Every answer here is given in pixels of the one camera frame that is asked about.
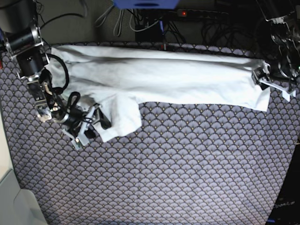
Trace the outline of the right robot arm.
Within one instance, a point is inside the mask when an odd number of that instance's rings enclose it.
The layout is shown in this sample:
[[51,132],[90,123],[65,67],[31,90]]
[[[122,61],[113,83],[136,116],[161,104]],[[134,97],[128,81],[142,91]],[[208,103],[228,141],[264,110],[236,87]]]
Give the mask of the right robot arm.
[[[11,59],[17,61],[20,68],[18,75],[27,80],[40,121],[53,120],[66,126],[65,133],[71,139],[95,137],[90,125],[96,123],[100,123],[103,129],[111,127],[98,105],[92,106],[88,112],[77,107],[81,98],[79,92],[72,92],[67,102],[61,99],[61,94],[69,85],[68,69],[60,57],[42,51],[44,42],[38,25],[36,1],[2,0],[0,32],[0,49],[7,51]],[[63,68],[65,83],[61,87],[52,86],[52,74],[46,69],[50,59],[56,60]]]

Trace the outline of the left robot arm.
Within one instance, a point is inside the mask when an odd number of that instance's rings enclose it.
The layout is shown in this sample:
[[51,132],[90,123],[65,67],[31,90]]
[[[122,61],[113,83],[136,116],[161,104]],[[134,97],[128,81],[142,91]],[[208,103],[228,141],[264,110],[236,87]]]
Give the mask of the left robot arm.
[[300,76],[300,28],[296,8],[291,0],[257,0],[264,20],[270,26],[270,38],[275,48],[267,51],[270,79],[288,83],[288,91],[298,85]]

